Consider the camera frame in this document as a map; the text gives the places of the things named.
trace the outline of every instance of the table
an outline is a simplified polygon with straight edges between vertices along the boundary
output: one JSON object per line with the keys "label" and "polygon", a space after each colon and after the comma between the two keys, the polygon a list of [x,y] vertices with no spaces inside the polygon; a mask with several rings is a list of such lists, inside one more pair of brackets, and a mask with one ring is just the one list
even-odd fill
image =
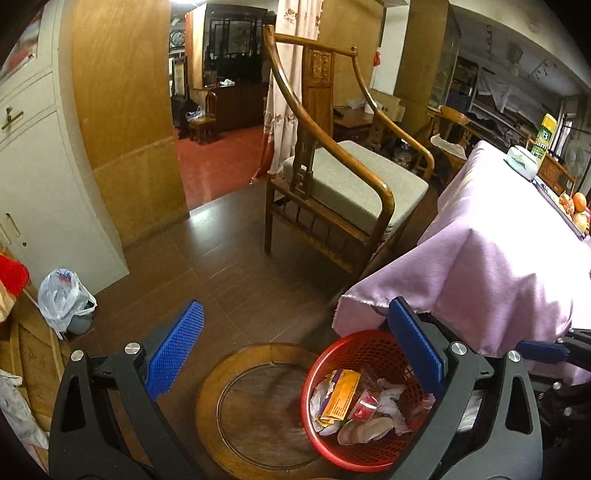
{"label": "table", "polygon": [[366,113],[362,108],[340,107],[340,116],[333,114],[333,138],[336,142],[351,140],[362,143],[367,140],[369,129],[374,122],[374,115]]}
{"label": "table", "polygon": [[[396,296],[484,355],[591,328],[591,250],[501,151],[479,142],[437,208],[416,248],[340,298],[339,335],[377,328]],[[589,379],[571,365],[533,368],[567,382]]]}

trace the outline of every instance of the carved wooden backrest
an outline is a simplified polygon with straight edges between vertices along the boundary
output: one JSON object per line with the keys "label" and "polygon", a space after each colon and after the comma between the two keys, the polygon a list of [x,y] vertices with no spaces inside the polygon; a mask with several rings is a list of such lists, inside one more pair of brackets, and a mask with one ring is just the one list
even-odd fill
{"label": "carved wooden backrest", "polygon": [[[301,70],[301,103],[324,132],[333,135],[333,88],[335,53],[304,46]],[[291,191],[304,198],[310,193],[316,139],[304,125],[298,125]]]}

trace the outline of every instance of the framed picture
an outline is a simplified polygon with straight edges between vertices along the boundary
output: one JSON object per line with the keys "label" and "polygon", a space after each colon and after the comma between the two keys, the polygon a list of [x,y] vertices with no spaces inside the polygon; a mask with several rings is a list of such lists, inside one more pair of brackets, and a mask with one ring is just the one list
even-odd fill
{"label": "framed picture", "polygon": [[173,93],[188,98],[189,82],[187,78],[187,57],[174,59],[173,70]]}

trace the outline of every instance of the cabinet drawer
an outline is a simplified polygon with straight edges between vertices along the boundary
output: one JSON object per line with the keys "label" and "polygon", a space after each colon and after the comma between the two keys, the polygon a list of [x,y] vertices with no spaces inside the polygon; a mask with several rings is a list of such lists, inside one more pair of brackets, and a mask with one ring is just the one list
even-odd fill
{"label": "cabinet drawer", "polygon": [[11,136],[18,135],[23,126],[27,125],[31,118],[55,104],[53,95],[53,77],[51,74],[41,77],[24,90],[11,98],[5,99],[0,105],[0,125],[7,121],[6,109],[12,107],[11,115],[16,117],[23,112],[22,117],[16,119],[7,128],[0,131],[0,144]]}

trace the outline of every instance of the red floor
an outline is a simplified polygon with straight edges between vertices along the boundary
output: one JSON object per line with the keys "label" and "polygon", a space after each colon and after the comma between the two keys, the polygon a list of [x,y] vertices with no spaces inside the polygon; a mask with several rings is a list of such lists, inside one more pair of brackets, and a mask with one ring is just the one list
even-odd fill
{"label": "red floor", "polygon": [[208,145],[199,145],[188,138],[177,140],[189,210],[248,185],[258,168],[262,136],[262,125],[258,125],[223,132]]}

